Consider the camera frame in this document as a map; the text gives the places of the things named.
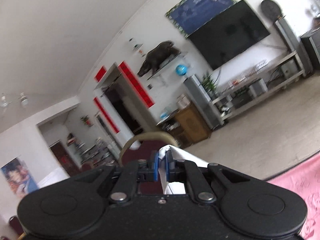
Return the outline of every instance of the blue globe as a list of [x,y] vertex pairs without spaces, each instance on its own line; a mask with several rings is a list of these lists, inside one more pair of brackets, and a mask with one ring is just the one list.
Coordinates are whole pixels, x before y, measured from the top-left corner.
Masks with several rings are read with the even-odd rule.
[[184,76],[188,71],[188,68],[185,66],[185,65],[178,65],[176,67],[176,73],[179,75],[179,76]]

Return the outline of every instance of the poster of child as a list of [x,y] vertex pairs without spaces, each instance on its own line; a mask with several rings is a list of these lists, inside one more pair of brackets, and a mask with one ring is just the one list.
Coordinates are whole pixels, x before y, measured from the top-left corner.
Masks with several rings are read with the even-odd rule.
[[20,199],[38,189],[25,163],[13,159],[1,168],[12,192]]

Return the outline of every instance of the green plant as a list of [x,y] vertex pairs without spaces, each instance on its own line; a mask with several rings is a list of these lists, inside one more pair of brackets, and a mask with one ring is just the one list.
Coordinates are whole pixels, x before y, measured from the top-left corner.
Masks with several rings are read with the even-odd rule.
[[203,86],[204,90],[207,92],[215,92],[216,90],[216,86],[214,85],[214,82],[208,71],[207,73],[203,74],[201,85]]

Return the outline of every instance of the blue poster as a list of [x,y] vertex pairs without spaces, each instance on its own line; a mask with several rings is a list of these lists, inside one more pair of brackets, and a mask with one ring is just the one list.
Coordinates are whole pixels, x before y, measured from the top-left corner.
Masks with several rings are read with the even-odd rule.
[[213,17],[235,4],[236,0],[182,0],[166,16],[188,37]]

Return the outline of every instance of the ceiling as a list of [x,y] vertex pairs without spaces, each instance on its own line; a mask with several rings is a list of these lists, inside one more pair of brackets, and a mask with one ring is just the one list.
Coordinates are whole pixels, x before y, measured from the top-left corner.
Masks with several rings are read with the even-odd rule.
[[0,0],[0,94],[24,92],[0,132],[77,94],[95,62],[147,0]]

